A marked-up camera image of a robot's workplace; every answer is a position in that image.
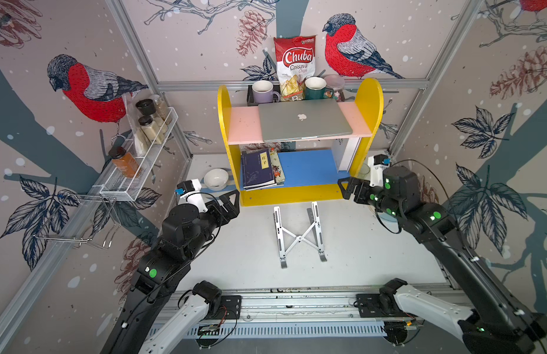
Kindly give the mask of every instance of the red bird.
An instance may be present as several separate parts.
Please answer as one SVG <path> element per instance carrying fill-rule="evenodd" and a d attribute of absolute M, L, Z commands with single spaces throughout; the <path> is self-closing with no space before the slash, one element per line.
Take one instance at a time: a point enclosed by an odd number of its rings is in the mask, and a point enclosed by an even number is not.
<path fill-rule="evenodd" d="M 49 62 L 47 75 L 53 90 L 62 89 L 86 117 L 97 122 L 118 122 L 126 114 L 122 95 L 148 88 L 111 71 L 83 65 L 67 54 Z"/>
<path fill-rule="evenodd" d="M 352 15 L 334 15 L 324 25 L 323 32 L 327 32 L 324 50 L 326 62 L 340 76 L 362 78 L 369 73 L 385 73 L 398 79 L 403 78 L 382 59 L 376 46 L 362 36 Z"/>
<path fill-rule="evenodd" d="M 502 2 L 498 2 L 497 4 L 493 4 L 491 6 L 492 9 L 501 6 L 503 4 L 507 4 L 508 2 L 517 2 L 517 0 L 505 0 Z M 537 19 L 533 24 L 536 24 L 538 22 L 544 22 L 545 20 L 539 19 L 539 11 L 547 8 L 547 0 L 518 0 L 519 5 L 521 6 L 521 10 L 519 10 L 519 13 L 513 21 L 510 23 L 514 23 L 517 21 L 519 15 L 523 13 L 523 11 L 530 11 L 535 12 L 535 18 Z"/>

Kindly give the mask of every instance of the green mug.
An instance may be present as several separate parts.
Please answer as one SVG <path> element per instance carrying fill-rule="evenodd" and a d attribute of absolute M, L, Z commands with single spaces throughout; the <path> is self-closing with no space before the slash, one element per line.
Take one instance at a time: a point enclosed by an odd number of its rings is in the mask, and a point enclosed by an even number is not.
<path fill-rule="evenodd" d="M 305 80 L 305 99 L 320 100 L 324 98 L 326 81 L 323 78 L 313 76 Z"/>

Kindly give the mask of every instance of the blue shelf board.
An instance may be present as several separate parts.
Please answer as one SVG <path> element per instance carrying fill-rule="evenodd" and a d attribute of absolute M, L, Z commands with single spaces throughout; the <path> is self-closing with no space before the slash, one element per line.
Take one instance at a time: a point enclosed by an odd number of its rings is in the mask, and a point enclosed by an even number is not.
<path fill-rule="evenodd" d="M 331 150 L 280 152 L 278 155 L 285 184 L 273 188 L 332 185 L 340 178 L 350 177 L 347 171 L 336 171 Z M 243 176 L 240 185 L 244 185 Z"/>

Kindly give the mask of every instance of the laptop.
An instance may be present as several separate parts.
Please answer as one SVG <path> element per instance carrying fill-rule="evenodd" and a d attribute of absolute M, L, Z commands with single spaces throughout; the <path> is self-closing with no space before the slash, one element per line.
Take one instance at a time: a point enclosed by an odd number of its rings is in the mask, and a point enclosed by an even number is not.
<path fill-rule="evenodd" d="M 335 100 L 302 100 L 258 105 L 264 142 L 352 134 Z"/>

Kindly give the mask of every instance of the chip bag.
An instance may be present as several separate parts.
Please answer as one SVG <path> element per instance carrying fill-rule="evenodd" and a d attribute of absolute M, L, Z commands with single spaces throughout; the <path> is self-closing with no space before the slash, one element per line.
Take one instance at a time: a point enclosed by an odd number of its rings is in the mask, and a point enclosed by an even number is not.
<path fill-rule="evenodd" d="M 315 37 L 274 38 L 281 101 L 305 98 L 305 80 L 315 74 Z"/>

